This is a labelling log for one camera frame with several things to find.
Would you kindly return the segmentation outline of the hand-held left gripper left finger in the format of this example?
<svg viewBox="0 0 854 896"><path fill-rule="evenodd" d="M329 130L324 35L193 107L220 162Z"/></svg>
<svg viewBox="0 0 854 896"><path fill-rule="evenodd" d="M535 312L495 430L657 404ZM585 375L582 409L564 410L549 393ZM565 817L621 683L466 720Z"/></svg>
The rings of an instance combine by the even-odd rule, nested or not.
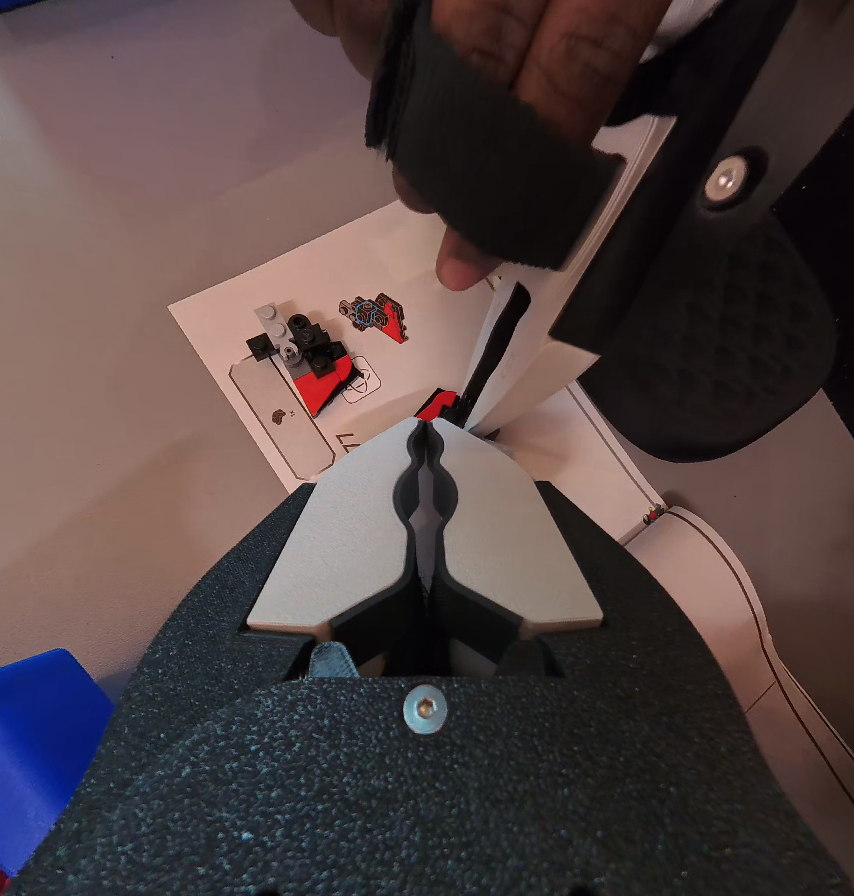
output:
<svg viewBox="0 0 854 896"><path fill-rule="evenodd" d="M416 548L425 424L407 419L318 479L247 616L254 632L396 641L418 614Z"/></svg>

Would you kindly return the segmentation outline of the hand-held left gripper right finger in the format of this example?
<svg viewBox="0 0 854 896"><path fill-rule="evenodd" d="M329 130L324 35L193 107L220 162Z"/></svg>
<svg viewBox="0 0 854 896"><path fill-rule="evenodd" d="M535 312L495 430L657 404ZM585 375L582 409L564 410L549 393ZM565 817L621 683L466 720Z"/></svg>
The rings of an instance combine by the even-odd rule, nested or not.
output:
<svg viewBox="0 0 854 896"><path fill-rule="evenodd" d="M427 437L440 516L431 597L447 635L517 641L598 627L602 609L533 477L447 420Z"/></svg>

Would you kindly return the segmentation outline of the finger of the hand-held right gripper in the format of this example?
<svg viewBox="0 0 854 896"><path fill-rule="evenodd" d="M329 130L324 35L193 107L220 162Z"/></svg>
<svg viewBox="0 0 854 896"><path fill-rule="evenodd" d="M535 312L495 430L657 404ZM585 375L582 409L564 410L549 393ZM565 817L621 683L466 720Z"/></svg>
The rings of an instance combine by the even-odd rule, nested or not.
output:
<svg viewBox="0 0 854 896"><path fill-rule="evenodd" d="M482 329L490 319L498 289L495 290ZM549 330L553 309L552 299L545 297L537 288L535 295L531 295L530 308L521 319L508 351L477 401L471 418L476 425L469 427L470 433L485 436L506 426L577 380L600 359L598 353L551 336ZM469 375L476 360L475 351L481 331L470 358Z"/></svg>
<svg viewBox="0 0 854 896"><path fill-rule="evenodd" d="M500 366L530 305L531 295L522 283L510 278L502 280L493 300L490 319L481 331L473 370L460 396L461 426L476 425L471 418L477 401Z"/></svg>

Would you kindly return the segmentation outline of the red black toy brick assembly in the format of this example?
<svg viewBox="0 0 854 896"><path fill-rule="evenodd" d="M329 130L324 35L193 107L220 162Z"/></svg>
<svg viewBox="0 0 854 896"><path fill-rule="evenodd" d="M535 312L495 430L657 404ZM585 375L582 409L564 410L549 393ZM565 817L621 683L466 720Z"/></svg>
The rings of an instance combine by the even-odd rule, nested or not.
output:
<svg viewBox="0 0 854 896"><path fill-rule="evenodd" d="M457 392L436 389L414 413L414 416L426 423L446 420L453 426L460 427L462 425L462 409L462 398Z"/></svg>
<svg viewBox="0 0 854 896"><path fill-rule="evenodd" d="M284 317L274 304L254 313L263 332L247 341L257 362L268 361L290 377L299 398L314 419L321 410L363 377L342 342L322 325L299 313Z"/></svg>

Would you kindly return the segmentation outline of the person's right hand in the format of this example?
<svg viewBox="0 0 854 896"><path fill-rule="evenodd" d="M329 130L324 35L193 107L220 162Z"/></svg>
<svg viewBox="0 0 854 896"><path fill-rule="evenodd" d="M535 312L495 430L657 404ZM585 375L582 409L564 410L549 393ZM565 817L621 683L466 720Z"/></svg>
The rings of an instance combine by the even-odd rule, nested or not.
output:
<svg viewBox="0 0 854 896"><path fill-rule="evenodd" d="M356 72L372 77L390 2L292 1L322 35L338 38ZM533 106L568 140L590 143L609 116L672 2L434 1L432 25L482 77ZM500 264L452 228L440 283L465 290Z"/></svg>

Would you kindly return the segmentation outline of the white instruction booklet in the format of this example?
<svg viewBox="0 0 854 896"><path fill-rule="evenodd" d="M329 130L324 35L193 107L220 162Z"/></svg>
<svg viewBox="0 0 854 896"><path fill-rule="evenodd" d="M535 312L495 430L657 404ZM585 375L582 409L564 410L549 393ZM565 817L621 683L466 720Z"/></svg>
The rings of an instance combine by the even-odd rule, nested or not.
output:
<svg viewBox="0 0 854 896"><path fill-rule="evenodd" d="M577 384L500 430L497 441L616 538L698 629L783 791L816 829L854 835L854 751L777 654L752 581L697 514L664 501Z"/></svg>

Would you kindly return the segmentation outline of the white instruction sheet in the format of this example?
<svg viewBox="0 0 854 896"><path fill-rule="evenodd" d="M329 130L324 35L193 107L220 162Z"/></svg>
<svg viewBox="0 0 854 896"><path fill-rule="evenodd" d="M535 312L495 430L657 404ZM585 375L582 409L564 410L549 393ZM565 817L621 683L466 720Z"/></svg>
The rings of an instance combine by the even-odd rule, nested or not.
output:
<svg viewBox="0 0 854 896"><path fill-rule="evenodd" d="M443 225L392 203L170 306L177 324L284 487L292 492L412 416L438 387L461 392L496 282L439 284ZM312 418L278 359L247 341L271 305L343 342L364 377Z"/></svg>

